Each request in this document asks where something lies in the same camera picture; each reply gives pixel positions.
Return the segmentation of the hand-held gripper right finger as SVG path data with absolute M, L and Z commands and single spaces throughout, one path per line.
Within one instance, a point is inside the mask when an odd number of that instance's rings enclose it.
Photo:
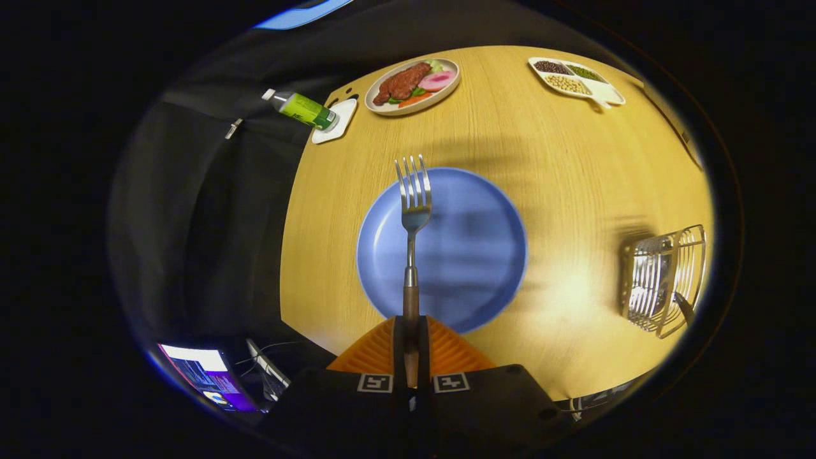
M 419 458 L 534 458 L 572 430 L 520 364 L 432 375 L 428 317 L 418 346 Z

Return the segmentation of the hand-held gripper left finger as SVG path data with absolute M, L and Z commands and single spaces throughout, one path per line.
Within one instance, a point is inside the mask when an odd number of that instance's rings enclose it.
M 410 458 L 404 320 L 388 321 L 391 373 L 308 368 L 268 415 L 268 436 L 295 458 Z

